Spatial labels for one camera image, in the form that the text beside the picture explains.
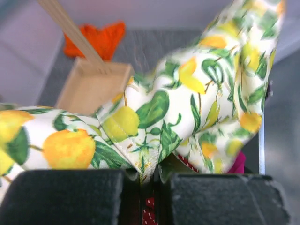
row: floral cloth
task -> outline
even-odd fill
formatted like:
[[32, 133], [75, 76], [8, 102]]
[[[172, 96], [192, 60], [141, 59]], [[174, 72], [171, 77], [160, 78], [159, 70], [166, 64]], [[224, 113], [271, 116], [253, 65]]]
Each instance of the floral cloth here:
[[147, 182], [171, 153], [225, 173], [262, 122], [284, 0], [235, 0], [190, 46], [92, 116], [2, 105], [0, 195], [24, 170], [135, 168]]

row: pink cloth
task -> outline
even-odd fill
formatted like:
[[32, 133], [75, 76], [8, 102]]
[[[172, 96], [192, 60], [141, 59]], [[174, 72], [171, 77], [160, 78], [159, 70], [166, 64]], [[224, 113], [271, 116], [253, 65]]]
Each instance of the pink cloth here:
[[235, 162], [231, 169], [227, 173], [244, 173], [244, 164], [246, 161], [246, 157], [244, 153], [240, 151], [238, 156], [235, 159]]

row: orange fabric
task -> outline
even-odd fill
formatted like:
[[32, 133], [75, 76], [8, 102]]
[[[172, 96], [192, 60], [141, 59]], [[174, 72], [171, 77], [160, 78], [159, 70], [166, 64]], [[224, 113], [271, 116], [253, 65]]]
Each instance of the orange fabric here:
[[[102, 30], [88, 24], [80, 26], [79, 29], [103, 60], [112, 59], [118, 44], [125, 34], [124, 22], [109, 25]], [[66, 34], [64, 34], [64, 36], [65, 46], [63, 52], [65, 55], [71, 58], [77, 56], [84, 58], [82, 52], [73, 44]]]

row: red cloth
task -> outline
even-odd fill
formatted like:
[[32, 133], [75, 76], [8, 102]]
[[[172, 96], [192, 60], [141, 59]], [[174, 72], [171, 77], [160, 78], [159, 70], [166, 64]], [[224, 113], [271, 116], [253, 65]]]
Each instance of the red cloth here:
[[[191, 164], [188, 163], [187, 160], [185, 160], [182, 156], [179, 156], [179, 160], [182, 161], [186, 166], [191, 168], [192, 170], [198, 172], [197, 169], [195, 169]], [[231, 167], [231, 169], [227, 173], [244, 173], [244, 164], [246, 161], [245, 155], [240, 152]], [[146, 206], [149, 208], [147, 210], [143, 210], [142, 212], [142, 224], [143, 225], [158, 225], [157, 222], [155, 222], [155, 215], [154, 215], [154, 198], [148, 198], [146, 200]]]

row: wooden stick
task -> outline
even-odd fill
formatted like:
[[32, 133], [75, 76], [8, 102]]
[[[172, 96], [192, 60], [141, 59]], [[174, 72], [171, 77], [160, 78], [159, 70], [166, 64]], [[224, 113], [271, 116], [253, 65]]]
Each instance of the wooden stick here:
[[76, 24], [63, 9], [57, 0], [37, 0], [42, 8], [61, 27], [63, 32], [71, 39], [76, 47], [85, 55], [86, 59], [101, 73], [111, 73], [111, 69], [106, 67], [104, 61], [80, 32]]

